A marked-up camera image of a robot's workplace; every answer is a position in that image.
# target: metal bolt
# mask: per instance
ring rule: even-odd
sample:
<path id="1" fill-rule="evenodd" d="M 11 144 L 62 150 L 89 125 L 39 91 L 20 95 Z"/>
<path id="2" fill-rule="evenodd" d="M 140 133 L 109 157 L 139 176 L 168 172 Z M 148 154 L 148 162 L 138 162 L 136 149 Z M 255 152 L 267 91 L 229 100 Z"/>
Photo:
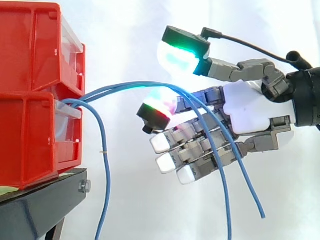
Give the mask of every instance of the metal bolt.
<path id="1" fill-rule="evenodd" d="M 79 183 L 79 192 L 86 194 L 86 193 L 90 193 L 91 191 L 91 181 L 90 180 L 82 180 Z"/>

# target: white wall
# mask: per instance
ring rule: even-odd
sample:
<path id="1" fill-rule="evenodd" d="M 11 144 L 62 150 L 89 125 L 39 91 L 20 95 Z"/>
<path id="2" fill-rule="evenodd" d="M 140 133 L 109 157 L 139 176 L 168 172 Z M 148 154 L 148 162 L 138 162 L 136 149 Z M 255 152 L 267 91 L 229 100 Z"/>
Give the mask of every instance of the white wall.
<path id="1" fill-rule="evenodd" d="M 309 0 L 60 0 L 65 18 L 87 46 L 86 90 L 129 81 L 170 82 L 157 62 L 167 25 L 200 33 L 212 27 L 285 57 L 299 51 L 314 66 L 319 49 Z M 224 40 L 211 56 L 237 63 L 265 56 Z M 276 62 L 286 73 L 290 66 Z M 190 76 L 179 84 L 200 90 L 220 83 Z M 102 240 L 225 240 L 227 226 L 218 172 L 186 186 L 161 175 L 149 136 L 136 116 L 148 90 L 93 103 L 107 129 L 112 187 Z M 234 240 L 301 240 L 320 235 L 320 133 L 295 129 L 284 149 L 251 154 L 245 165 L 263 203 L 261 220 L 239 166 L 225 168 Z M 96 120 L 85 112 L 83 165 L 92 191 L 65 221 L 63 240 L 93 239 L 105 194 Z"/>

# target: red storage drawer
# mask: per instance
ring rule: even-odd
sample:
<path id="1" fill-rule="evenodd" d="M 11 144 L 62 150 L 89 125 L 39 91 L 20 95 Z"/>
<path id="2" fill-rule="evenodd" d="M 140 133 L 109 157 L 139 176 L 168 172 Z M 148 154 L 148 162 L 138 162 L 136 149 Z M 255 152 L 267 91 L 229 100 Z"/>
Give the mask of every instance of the red storage drawer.
<path id="1" fill-rule="evenodd" d="M 85 46 L 47 2 L 0 1 L 0 92 L 85 93 Z"/>
<path id="2" fill-rule="evenodd" d="M 81 164 L 82 112 L 49 92 L 0 93 L 0 186 L 19 189 Z"/>

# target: black cable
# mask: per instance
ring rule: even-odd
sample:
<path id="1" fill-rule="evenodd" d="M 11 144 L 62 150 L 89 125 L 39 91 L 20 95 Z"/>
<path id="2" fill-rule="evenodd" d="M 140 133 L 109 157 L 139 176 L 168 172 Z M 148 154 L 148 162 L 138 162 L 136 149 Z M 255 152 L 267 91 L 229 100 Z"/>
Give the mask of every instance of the black cable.
<path id="1" fill-rule="evenodd" d="M 272 54 L 271 52 L 268 52 L 268 51 L 266 51 L 266 50 L 263 50 L 263 49 L 260 48 L 260 47 L 257 47 L 257 46 L 255 46 L 255 45 L 253 45 L 253 44 L 251 44 L 251 43 L 246 42 L 246 41 L 242 41 L 242 40 L 240 40 L 240 39 L 238 39 L 238 38 L 235 38 L 235 37 L 232 37 L 232 36 L 227 36 L 227 35 L 222 35 L 221 38 L 222 38 L 222 39 L 229 40 L 229 41 L 232 41 L 232 42 L 235 42 L 235 43 L 238 43 L 238 44 L 241 44 L 241 45 L 244 45 L 244 46 L 246 46 L 246 47 L 248 47 L 248 48 L 251 48 L 251 49 L 253 49 L 253 50 L 256 50 L 256 51 L 258 51 L 258 52 L 260 52 L 260 53 L 262 53 L 262 54 L 264 54 L 264 55 L 267 55 L 267 56 L 269 56 L 270 58 L 273 58 L 273 59 L 275 59 L 275 60 L 278 60 L 278 61 L 280 61 L 280 62 L 283 62 L 283 63 L 286 63 L 286 64 L 290 64 L 290 65 L 292 64 L 292 61 L 290 61 L 290 60 L 287 60 L 287 59 L 285 59 L 285 58 L 282 58 L 282 57 L 279 57 L 279 56 L 277 56 L 277 55 L 274 55 L 274 54 Z"/>
<path id="2" fill-rule="evenodd" d="M 286 64 L 290 64 L 290 65 L 292 65 L 292 66 L 294 66 L 294 67 L 296 68 L 296 66 L 295 66 L 295 61 L 291 61 L 291 60 L 289 60 L 289 59 L 285 59 L 285 58 L 279 57 L 279 56 L 277 56 L 277 55 L 272 54 L 271 52 L 268 52 L 268 51 L 266 51 L 266 50 L 263 50 L 263 49 L 260 48 L 260 47 L 255 46 L 255 45 L 253 45 L 253 44 L 251 44 L 251 43 L 248 43 L 248 42 L 246 42 L 246 41 L 242 41 L 242 40 L 240 40 L 240 39 L 238 39 L 238 38 L 236 38 L 236 37 L 233 37 L 233 36 L 224 35 L 224 34 L 222 34 L 222 32 L 216 31 L 216 30 L 214 30 L 214 29 L 211 29 L 211 28 L 208 28 L 208 27 L 204 27 L 204 28 L 202 29 L 201 36 L 202 36 L 203 38 L 205 38 L 206 40 L 208 40 L 209 38 L 213 38 L 213 39 L 226 39 L 226 40 L 229 40 L 229 41 L 231 41 L 231 42 L 241 44 L 241 45 L 243 45 L 243 46 L 246 46 L 246 47 L 248 47 L 248 48 L 251 48 L 251 49 L 253 49 L 253 50 L 256 50 L 256 51 L 258 51 L 258 52 L 260 52 L 260 53 L 262 53 L 262 54 L 264 54 L 264 55 L 267 55 L 267 56 L 269 56 L 270 58 L 273 58 L 273 59 L 275 59 L 275 60 L 278 60 L 278 61 L 283 62 L 283 63 L 286 63 Z"/>

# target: blue cable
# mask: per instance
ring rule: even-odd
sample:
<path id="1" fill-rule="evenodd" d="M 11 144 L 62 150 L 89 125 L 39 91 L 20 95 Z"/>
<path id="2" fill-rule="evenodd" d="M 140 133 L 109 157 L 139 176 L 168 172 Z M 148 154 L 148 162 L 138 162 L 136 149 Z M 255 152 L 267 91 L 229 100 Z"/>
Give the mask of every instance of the blue cable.
<path id="1" fill-rule="evenodd" d="M 104 199 L 104 205 L 103 205 L 100 222 L 94 238 L 95 240 L 98 240 L 102 231 L 102 227 L 105 222 L 109 200 L 110 200 L 110 192 L 111 192 L 111 175 L 110 175 L 110 167 L 109 167 L 109 161 L 108 161 L 107 137 L 106 137 L 105 126 L 98 112 L 89 104 L 83 101 L 80 101 L 77 99 L 71 99 L 71 98 L 64 99 L 62 102 L 64 104 L 75 104 L 77 106 L 85 107 L 95 116 L 100 127 L 101 138 L 102 138 L 103 161 L 104 161 L 104 168 L 105 168 L 105 175 L 106 175 L 106 192 L 105 192 L 105 199 Z"/>
<path id="2" fill-rule="evenodd" d="M 107 92 L 104 92 L 103 94 L 99 95 L 97 99 L 108 96 L 110 94 L 113 93 L 117 93 L 123 90 L 128 90 L 128 89 L 132 89 L 134 87 L 142 87 L 145 86 L 146 83 L 140 83 L 139 85 L 137 84 L 128 84 L 125 86 L 119 86 L 115 89 L 109 90 Z M 230 211 L 230 201 L 229 201 L 229 191 L 228 191 L 228 185 L 227 185 L 227 180 L 226 180 L 226 175 L 225 172 L 223 170 L 223 164 L 222 161 L 220 159 L 220 156 L 218 154 L 218 150 L 217 147 L 214 143 L 214 140 L 210 134 L 210 130 L 206 124 L 205 119 L 203 118 L 203 116 L 201 115 L 201 113 L 199 112 L 199 110 L 197 109 L 197 107 L 195 106 L 195 104 L 190 100 L 189 96 L 187 95 L 191 95 L 190 93 L 187 93 L 186 91 L 182 90 L 180 91 L 179 89 L 173 89 L 171 88 L 173 91 L 175 91 L 176 93 L 178 93 L 179 95 L 181 95 L 182 97 L 185 98 L 185 100 L 190 104 L 191 108 L 194 110 L 194 112 L 196 113 L 196 115 L 199 118 L 199 121 L 201 123 L 201 125 L 203 126 L 203 129 L 205 131 L 205 134 L 208 136 L 209 142 L 211 144 L 212 147 L 212 151 L 214 153 L 215 156 L 217 156 L 215 159 L 217 161 L 218 164 L 218 168 L 221 174 L 221 178 L 222 178 L 222 184 L 223 184 L 223 188 L 224 188 L 224 198 L 225 198 L 225 207 L 226 207 L 226 215 L 227 215 L 227 228 L 228 228 L 228 239 L 231 240 L 232 239 L 232 222 L 231 222 L 231 211 Z"/>
<path id="3" fill-rule="evenodd" d="M 127 89 L 131 89 L 131 88 L 139 88 L 139 87 L 167 87 L 170 88 L 174 91 L 174 89 L 181 91 L 183 93 L 187 93 L 187 95 L 190 96 L 190 99 L 195 101 L 196 103 L 198 103 L 203 109 L 205 109 L 205 111 L 214 119 L 214 121 L 219 125 L 219 127 L 221 128 L 223 135 L 226 137 L 226 139 L 230 142 L 232 150 L 234 152 L 234 155 L 239 163 L 240 169 L 242 171 L 242 174 L 244 176 L 244 179 L 246 181 L 246 184 L 252 194 L 252 197 L 255 201 L 255 204 L 258 207 L 258 210 L 260 212 L 260 216 L 261 218 L 265 218 L 265 212 L 264 209 L 261 205 L 261 202 L 259 200 L 259 197 L 251 183 L 250 177 L 247 173 L 246 167 L 242 161 L 242 157 L 241 154 L 239 152 L 239 149 L 237 148 L 233 137 L 231 136 L 231 134 L 229 133 L 229 131 L 227 130 L 227 128 L 224 126 L 224 124 L 217 118 L 217 116 L 203 103 L 201 102 L 199 99 L 197 99 L 195 96 L 193 96 L 192 94 L 186 92 L 184 89 L 172 85 L 172 84 L 167 84 L 167 83 L 160 83 L 160 82 L 149 82 L 149 81 L 136 81 L 136 82 L 128 82 L 128 83 L 119 83 L 119 84 L 114 84 L 114 85 L 110 85 L 110 86 L 106 86 L 106 87 L 102 87 L 99 88 L 95 91 L 92 91 L 88 94 L 86 94 L 85 96 L 83 96 L 82 98 L 80 98 L 83 101 L 88 101 L 88 102 L 92 102 L 94 100 L 100 99 L 104 96 L 107 96 L 109 94 L 113 94 L 113 93 L 117 93 L 119 91 L 123 91 L 123 90 L 127 90 Z"/>
<path id="4" fill-rule="evenodd" d="M 264 218 L 265 217 L 265 213 L 264 210 L 261 206 L 261 203 L 259 201 L 259 198 L 257 196 L 257 194 L 255 193 L 255 190 L 250 182 L 250 178 L 248 176 L 248 173 L 245 169 L 245 166 L 242 163 L 242 158 L 241 155 L 239 153 L 239 150 L 236 146 L 236 144 L 233 141 L 232 136 L 230 135 L 229 131 L 226 129 L 226 127 L 223 125 L 222 122 L 219 121 L 219 119 L 215 116 L 215 114 L 206 106 L 204 105 L 200 100 L 198 100 L 196 97 L 194 97 L 192 94 L 186 92 L 185 90 L 183 90 L 180 87 L 174 86 L 172 84 L 166 84 L 166 83 L 159 83 L 159 82 L 130 82 L 130 83 L 120 83 L 120 84 L 116 84 L 116 85 L 112 85 L 112 86 L 107 86 L 107 87 L 103 87 L 100 89 L 97 89 L 87 95 L 85 95 L 84 97 L 82 97 L 80 100 L 75 100 L 75 99 L 68 99 L 68 101 L 73 101 L 73 102 L 69 102 L 70 104 L 73 104 L 72 106 L 76 107 L 76 106 L 84 106 L 84 102 L 82 102 L 81 100 L 84 101 L 88 101 L 88 102 L 92 102 L 96 99 L 102 98 L 104 96 L 108 96 L 110 94 L 113 93 L 117 93 L 123 90 L 128 90 L 128 89 L 132 89 L 132 88 L 138 88 L 138 87 L 167 87 L 172 89 L 174 92 L 178 93 L 179 95 L 181 95 L 182 97 L 184 97 L 187 102 L 190 104 L 191 108 L 194 110 L 194 112 L 197 114 L 200 123 L 203 126 L 203 129 L 205 131 L 205 134 L 208 137 L 208 140 L 211 144 L 212 147 L 212 151 L 214 153 L 215 159 L 217 161 L 217 165 L 221 174 L 221 179 L 222 179 L 222 184 L 223 184 L 223 188 L 224 188 L 224 197 L 225 197 L 225 204 L 226 204 L 226 214 L 227 214 L 227 226 L 228 226 L 228 239 L 231 240 L 232 239 L 232 224 L 231 224 L 231 212 L 230 212 L 230 202 L 229 202 L 229 193 L 228 193 L 228 186 L 227 186 L 227 180 L 226 180 L 226 176 L 223 170 L 223 165 L 220 159 L 220 156 L 218 154 L 218 150 L 215 146 L 214 140 L 210 134 L 210 130 L 203 118 L 203 116 L 200 114 L 199 110 L 197 109 L 197 107 L 193 104 L 192 101 L 197 102 L 202 108 L 204 108 L 208 114 L 211 115 L 211 117 L 218 123 L 218 125 L 221 127 L 221 130 L 223 131 L 224 135 L 226 136 L 226 138 L 228 139 L 228 141 L 230 142 L 232 149 L 234 151 L 234 154 L 239 162 L 240 168 L 242 170 L 242 173 L 244 175 L 244 178 L 248 184 L 248 187 L 253 195 L 253 198 L 259 208 L 261 217 Z M 109 170 L 109 164 L 106 166 L 108 167 L 108 170 L 106 169 L 106 174 L 107 174 L 107 181 L 108 178 L 110 178 L 110 170 Z M 108 183 L 107 183 L 107 191 L 106 191 L 106 198 L 105 198 L 105 202 L 104 202 L 104 207 L 103 207 L 103 211 L 102 211 L 102 215 L 101 215 L 101 219 L 100 219 L 100 223 L 97 229 L 97 233 L 96 233 L 96 240 L 99 239 L 101 230 L 102 230 L 102 226 L 106 217 L 106 213 L 107 213 L 107 208 L 108 208 L 108 204 L 109 204 L 109 199 L 110 199 L 110 187 L 108 187 Z"/>

